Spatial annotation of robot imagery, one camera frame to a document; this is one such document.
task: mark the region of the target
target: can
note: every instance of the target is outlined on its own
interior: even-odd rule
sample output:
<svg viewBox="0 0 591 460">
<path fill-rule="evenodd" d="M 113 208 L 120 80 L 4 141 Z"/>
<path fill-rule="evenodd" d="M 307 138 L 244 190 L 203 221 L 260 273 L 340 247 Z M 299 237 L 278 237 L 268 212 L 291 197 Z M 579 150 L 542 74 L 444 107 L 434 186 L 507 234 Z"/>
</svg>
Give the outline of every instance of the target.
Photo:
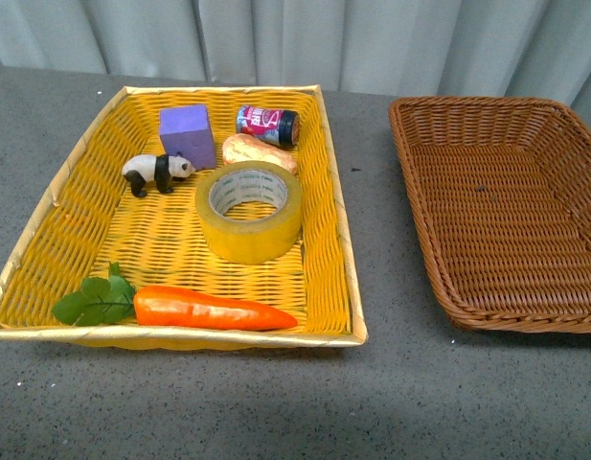
<svg viewBox="0 0 591 460">
<path fill-rule="evenodd" d="M 281 108 L 243 105 L 238 111 L 236 132 L 274 146 L 295 147 L 299 141 L 299 114 Z"/>
</svg>

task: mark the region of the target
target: panda figurine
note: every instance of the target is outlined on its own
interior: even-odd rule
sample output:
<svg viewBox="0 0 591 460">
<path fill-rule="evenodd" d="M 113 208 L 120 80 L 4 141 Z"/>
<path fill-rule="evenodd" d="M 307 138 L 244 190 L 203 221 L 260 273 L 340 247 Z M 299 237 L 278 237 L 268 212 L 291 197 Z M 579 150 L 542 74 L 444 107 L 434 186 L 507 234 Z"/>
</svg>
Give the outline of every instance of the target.
<svg viewBox="0 0 591 460">
<path fill-rule="evenodd" d="M 195 172 L 189 160 L 178 152 L 176 156 L 167 154 L 156 156 L 141 154 L 134 156 L 123 166 L 122 174 L 131 184 L 131 192 L 138 198 L 147 193 L 142 190 L 147 182 L 156 182 L 157 190 L 162 194 L 170 194 L 170 180 L 183 181 Z"/>
</svg>

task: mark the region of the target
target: purple sponge block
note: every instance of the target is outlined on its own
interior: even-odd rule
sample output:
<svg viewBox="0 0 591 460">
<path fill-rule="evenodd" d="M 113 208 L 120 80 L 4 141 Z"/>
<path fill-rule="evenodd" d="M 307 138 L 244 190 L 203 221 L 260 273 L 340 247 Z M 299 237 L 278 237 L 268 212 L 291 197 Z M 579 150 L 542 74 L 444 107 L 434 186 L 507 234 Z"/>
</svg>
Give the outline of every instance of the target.
<svg viewBox="0 0 591 460">
<path fill-rule="evenodd" d="M 216 168 L 215 140 L 205 104 L 162 109 L 159 137 L 167 155 L 182 153 L 196 170 Z"/>
</svg>

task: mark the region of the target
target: toy bread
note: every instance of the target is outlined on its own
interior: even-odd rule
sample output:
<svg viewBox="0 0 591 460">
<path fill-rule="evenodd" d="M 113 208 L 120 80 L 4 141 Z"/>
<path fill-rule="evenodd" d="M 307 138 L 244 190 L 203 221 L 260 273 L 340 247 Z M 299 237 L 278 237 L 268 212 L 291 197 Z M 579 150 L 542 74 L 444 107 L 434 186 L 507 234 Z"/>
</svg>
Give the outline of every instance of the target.
<svg viewBox="0 0 591 460">
<path fill-rule="evenodd" d="M 297 174 L 297 161 L 288 151 L 270 146 L 249 134 L 234 134 L 222 145 L 222 161 L 225 165 L 238 161 L 259 160 L 282 166 L 291 174 Z"/>
</svg>

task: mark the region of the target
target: yellow tape roll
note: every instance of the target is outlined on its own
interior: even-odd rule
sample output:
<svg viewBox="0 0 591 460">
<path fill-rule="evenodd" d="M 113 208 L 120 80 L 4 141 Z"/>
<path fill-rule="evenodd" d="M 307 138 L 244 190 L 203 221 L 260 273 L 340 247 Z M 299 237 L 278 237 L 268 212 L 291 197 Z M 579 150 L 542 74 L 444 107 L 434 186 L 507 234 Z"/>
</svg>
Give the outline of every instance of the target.
<svg viewBox="0 0 591 460">
<path fill-rule="evenodd" d="M 245 201 L 262 201 L 276 212 L 256 220 L 234 220 L 225 213 Z M 264 161 L 242 161 L 219 168 L 197 186 L 195 207 L 212 252 L 238 264 L 261 264 L 288 251 L 302 226 L 302 188 L 295 176 Z"/>
</svg>

